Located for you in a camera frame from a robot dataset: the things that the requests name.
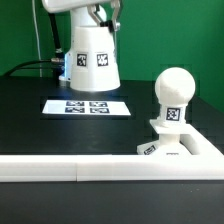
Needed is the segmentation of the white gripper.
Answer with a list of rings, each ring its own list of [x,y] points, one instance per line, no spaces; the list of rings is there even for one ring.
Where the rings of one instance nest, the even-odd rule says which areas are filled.
[[[50,13],[64,12],[88,6],[88,14],[98,26],[103,22],[103,19],[99,15],[99,4],[103,3],[110,3],[113,9],[112,17],[109,20],[109,30],[111,32],[117,32],[120,29],[119,16],[122,8],[121,0],[42,0],[44,8]]]

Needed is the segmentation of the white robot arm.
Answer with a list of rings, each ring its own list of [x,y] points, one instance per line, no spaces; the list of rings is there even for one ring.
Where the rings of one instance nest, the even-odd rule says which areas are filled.
[[[117,89],[116,36],[122,0],[42,0],[49,13],[69,11],[71,45],[61,81],[78,91]]]

